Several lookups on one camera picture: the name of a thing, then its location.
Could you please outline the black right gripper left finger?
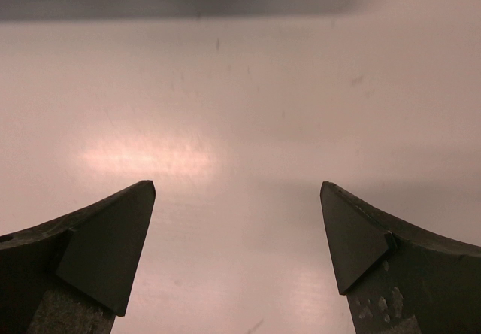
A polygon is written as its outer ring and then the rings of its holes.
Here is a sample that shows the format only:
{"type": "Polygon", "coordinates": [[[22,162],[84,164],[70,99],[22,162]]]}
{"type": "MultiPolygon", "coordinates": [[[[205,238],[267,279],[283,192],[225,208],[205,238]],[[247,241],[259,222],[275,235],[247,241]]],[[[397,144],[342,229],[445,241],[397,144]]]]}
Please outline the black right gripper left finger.
{"type": "Polygon", "coordinates": [[[126,314],[156,189],[139,181],[1,236],[3,333],[109,333],[126,314]]]}

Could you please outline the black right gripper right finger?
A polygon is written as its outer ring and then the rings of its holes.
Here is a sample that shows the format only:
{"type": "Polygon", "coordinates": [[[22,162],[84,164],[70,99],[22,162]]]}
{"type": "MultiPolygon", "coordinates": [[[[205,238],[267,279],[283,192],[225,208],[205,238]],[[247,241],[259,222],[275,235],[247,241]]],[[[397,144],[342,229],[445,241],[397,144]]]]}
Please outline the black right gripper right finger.
{"type": "Polygon", "coordinates": [[[480,248],[390,215],[338,185],[320,190],[340,295],[357,333],[478,333],[480,248]]]}

